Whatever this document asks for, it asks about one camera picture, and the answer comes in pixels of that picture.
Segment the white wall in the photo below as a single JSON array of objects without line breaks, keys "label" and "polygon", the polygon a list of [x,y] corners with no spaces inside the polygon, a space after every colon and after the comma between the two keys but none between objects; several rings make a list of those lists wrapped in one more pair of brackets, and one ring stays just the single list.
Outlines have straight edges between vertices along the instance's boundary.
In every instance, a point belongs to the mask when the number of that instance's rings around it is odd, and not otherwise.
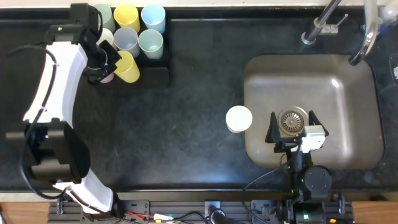
[{"label": "white wall", "polygon": [[[396,0],[377,0],[377,3],[386,5],[390,1]],[[155,3],[163,6],[325,6],[330,0],[0,0],[0,8],[69,7],[77,2],[106,3],[111,6],[128,2],[138,7]],[[342,0],[340,3],[340,6],[360,5],[363,5],[363,0]]]}]

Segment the yellow cup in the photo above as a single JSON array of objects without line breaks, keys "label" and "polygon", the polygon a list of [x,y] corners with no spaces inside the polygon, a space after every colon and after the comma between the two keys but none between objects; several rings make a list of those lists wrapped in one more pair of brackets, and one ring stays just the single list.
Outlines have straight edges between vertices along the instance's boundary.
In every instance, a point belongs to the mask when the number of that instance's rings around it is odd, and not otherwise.
[{"label": "yellow cup", "polygon": [[130,27],[139,32],[139,15],[137,8],[132,4],[122,4],[113,12],[114,20],[120,27]]},{"label": "yellow cup", "polygon": [[139,70],[132,55],[127,50],[118,51],[122,57],[116,62],[117,69],[114,71],[125,82],[133,83],[139,78]]}]

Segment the white bottle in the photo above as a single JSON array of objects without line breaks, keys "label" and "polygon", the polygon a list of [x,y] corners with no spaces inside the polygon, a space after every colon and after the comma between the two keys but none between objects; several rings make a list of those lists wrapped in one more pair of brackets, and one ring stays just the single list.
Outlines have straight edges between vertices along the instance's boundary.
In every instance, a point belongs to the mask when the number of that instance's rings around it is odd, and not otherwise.
[{"label": "white bottle", "polygon": [[381,10],[380,18],[384,26],[396,25],[398,23],[398,0],[391,1]]}]

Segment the sink basin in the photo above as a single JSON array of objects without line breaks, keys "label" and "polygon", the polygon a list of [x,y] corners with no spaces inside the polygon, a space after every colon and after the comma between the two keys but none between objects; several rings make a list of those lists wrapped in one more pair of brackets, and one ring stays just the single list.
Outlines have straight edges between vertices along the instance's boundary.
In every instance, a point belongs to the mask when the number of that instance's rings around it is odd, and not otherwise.
[{"label": "sink basin", "polygon": [[323,148],[311,152],[314,164],[334,169],[373,168],[384,154],[373,72],[348,55],[261,55],[245,68],[244,105],[253,115],[245,133],[249,157],[277,167],[282,154],[265,143],[274,111],[282,137],[308,125],[313,110],[329,131]]}]

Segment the faucet spout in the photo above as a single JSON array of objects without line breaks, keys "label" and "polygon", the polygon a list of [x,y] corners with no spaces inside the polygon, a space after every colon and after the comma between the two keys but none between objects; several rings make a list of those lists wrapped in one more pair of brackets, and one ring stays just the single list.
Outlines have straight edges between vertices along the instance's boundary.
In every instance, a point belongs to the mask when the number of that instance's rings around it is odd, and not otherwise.
[{"label": "faucet spout", "polygon": [[362,47],[356,55],[352,55],[348,62],[350,65],[357,65],[365,58],[371,51],[373,44],[376,41],[377,30],[379,28],[379,18],[377,13],[376,0],[363,0],[366,20],[365,37]]}]

